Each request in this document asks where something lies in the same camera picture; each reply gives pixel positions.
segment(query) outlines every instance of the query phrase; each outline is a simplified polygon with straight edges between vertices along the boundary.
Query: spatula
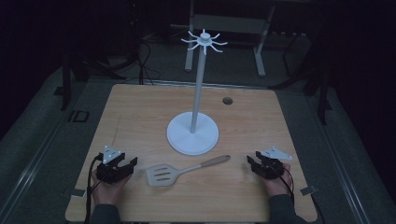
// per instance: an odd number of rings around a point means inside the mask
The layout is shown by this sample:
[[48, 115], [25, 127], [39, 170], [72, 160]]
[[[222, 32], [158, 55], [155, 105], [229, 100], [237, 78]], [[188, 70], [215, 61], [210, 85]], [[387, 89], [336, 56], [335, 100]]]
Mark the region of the spatula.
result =
[[218, 164], [227, 161], [230, 158], [231, 157], [229, 155], [219, 156], [212, 160], [204, 161], [182, 170], [178, 170], [168, 164], [152, 166], [146, 170], [146, 174], [148, 176], [148, 184], [152, 187], [170, 186], [173, 185], [177, 178], [182, 174], [199, 168], [204, 168], [206, 166]]

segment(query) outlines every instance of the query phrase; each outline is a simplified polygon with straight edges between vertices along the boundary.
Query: table top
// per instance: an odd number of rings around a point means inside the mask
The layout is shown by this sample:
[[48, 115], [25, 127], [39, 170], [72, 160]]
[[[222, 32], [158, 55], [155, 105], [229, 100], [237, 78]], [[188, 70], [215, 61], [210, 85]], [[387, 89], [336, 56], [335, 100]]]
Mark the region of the table top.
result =
[[[233, 99], [231, 105], [222, 102]], [[307, 221], [317, 219], [288, 126], [273, 91], [202, 88], [200, 112], [219, 127], [215, 147], [199, 156], [174, 150], [167, 126], [178, 114], [192, 111], [194, 87], [115, 85], [92, 140], [76, 189], [85, 189], [90, 164], [104, 146], [125, 152], [124, 164], [138, 158], [132, 179], [119, 204], [121, 220], [139, 222], [265, 222], [269, 220], [267, 193], [260, 177], [250, 171], [247, 155], [275, 146], [293, 157], [295, 209]], [[169, 187], [150, 187], [146, 169], [167, 163], [186, 168], [217, 156], [229, 161], [181, 175]], [[85, 198], [71, 198], [65, 216], [85, 217]]]

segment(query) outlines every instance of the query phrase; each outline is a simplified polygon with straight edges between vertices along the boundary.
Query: dark sleeve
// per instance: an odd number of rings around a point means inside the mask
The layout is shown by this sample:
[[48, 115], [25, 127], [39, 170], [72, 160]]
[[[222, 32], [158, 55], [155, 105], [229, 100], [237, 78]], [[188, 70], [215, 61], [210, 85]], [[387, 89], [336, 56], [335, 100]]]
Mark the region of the dark sleeve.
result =
[[307, 223], [301, 217], [298, 217], [294, 211], [291, 198], [287, 194], [276, 195], [268, 200], [270, 206], [270, 223], [271, 224], [300, 224]]
[[113, 204], [97, 204], [93, 209], [90, 224], [120, 224], [120, 214]]

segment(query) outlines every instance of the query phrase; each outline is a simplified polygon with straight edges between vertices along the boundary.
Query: stand base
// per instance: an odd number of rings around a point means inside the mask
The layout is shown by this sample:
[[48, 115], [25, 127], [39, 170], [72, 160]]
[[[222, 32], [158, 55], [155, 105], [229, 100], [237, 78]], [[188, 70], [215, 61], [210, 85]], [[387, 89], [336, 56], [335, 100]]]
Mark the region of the stand base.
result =
[[219, 128], [208, 115], [198, 113], [195, 133], [191, 133], [192, 112], [174, 117], [168, 125], [167, 137], [171, 146], [186, 155], [201, 155], [212, 149], [219, 140]]

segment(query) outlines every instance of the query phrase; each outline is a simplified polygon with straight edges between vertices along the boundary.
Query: spatula head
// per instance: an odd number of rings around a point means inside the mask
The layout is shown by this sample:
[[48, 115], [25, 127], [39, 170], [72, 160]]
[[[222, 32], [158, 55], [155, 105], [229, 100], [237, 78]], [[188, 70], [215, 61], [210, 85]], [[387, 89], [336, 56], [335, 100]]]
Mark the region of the spatula head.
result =
[[148, 184], [152, 187], [170, 186], [175, 183], [179, 171], [168, 164], [156, 165], [146, 170]]

